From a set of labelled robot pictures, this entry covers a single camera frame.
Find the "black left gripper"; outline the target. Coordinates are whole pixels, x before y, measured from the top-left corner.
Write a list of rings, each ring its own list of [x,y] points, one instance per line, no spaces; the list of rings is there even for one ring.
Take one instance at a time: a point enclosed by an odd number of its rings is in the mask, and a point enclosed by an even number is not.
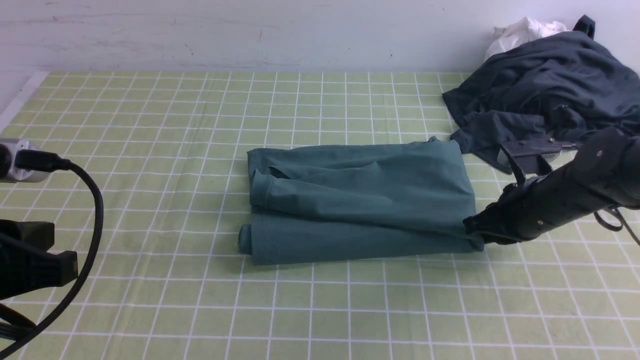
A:
[[[64,287],[79,275],[75,251],[50,253],[55,224],[46,221],[0,221],[0,298]]]

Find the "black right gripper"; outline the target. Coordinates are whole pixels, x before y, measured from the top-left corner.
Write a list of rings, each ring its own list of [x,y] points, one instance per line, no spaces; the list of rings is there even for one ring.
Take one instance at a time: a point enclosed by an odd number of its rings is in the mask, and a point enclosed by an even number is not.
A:
[[[544,233],[620,203],[586,182],[576,161],[526,178],[513,168],[515,183],[503,189],[496,202],[462,223],[467,235],[485,244],[512,245],[537,239]]]

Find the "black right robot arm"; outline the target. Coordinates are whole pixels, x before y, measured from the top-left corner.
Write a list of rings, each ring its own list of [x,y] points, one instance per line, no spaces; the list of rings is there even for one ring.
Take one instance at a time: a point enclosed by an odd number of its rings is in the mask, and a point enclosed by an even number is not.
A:
[[[553,169],[548,157],[577,148],[574,158]],[[486,244],[512,245],[594,215],[610,231],[637,235],[621,209],[639,209],[639,138],[608,128],[582,145],[555,139],[503,143],[498,155],[510,165],[515,182],[496,202],[464,219],[467,234]]]

